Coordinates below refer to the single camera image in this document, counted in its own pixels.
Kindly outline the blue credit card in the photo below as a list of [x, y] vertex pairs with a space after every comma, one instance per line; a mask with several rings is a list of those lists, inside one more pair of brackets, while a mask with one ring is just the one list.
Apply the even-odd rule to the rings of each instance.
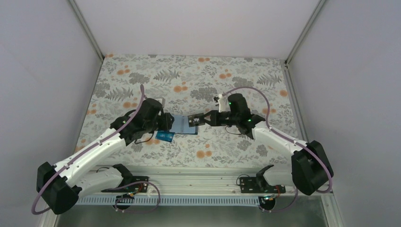
[[169, 132], [169, 131], [157, 131], [156, 133], [156, 139], [157, 140], [162, 140], [166, 142], [172, 142], [174, 138], [174, 132]]

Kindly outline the blue card holder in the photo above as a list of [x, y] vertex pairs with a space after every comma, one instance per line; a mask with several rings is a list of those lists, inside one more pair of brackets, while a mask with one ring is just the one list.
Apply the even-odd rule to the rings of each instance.
[[172, 115], [174, 121], [169, 132], [173, 132], [175, 134], [188, 134], [188, 135], [197, 135], [198, 128], [189, 126], [188, 116], [183, 115]]

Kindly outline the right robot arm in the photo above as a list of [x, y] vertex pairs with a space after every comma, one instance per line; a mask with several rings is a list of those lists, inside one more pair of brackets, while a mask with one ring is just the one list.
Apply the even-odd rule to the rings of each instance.
[[285, 166], [269, 164], [261, 169], [256, 174], [259, 191], [268, 192], [276, 185], [284, 185], [311, 195], [324, 184], [332, 184], [334, 172], [321, 143], [298, 140], [269, 126], [265, 118], [251, 113], [241, 94], [230, 95], [228, 107], [228, 111], [207, 112], [204, 122], [214, 127], [235, 126], [241, 135], [273, 148], [290, 161]]

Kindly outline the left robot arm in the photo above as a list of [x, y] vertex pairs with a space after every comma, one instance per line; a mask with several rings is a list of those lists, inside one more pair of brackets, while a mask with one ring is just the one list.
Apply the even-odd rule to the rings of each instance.
[[77, 153], [51, 165], [44, 162], [37, 169], [38, 196], [31, 207], [35, 215], [51, 210], [62, 214], [71, 209], [80, 197], [102, 190], [124, 192], [131, 187], [131, 174], [122, 164], [95, 174], [89, 171], [110, 154], [141, 139], [144, 134], [168, 131], [174, 117], [164, 112], [162, 104], [152, 98], [141, 100], [135, 110], [128, 111], [110, 124], [95, 141]]

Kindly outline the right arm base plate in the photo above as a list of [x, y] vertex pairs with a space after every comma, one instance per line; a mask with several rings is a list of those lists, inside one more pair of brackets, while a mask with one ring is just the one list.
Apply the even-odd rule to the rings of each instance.
[[259, 186], [256, 177], [240, 177], [239, 183], [241, 193], [247, 194], [258, 194], [258, 193], [285, 193], [286, 188], [281, 185], [271, 186], [265, 184], [264, 186]]

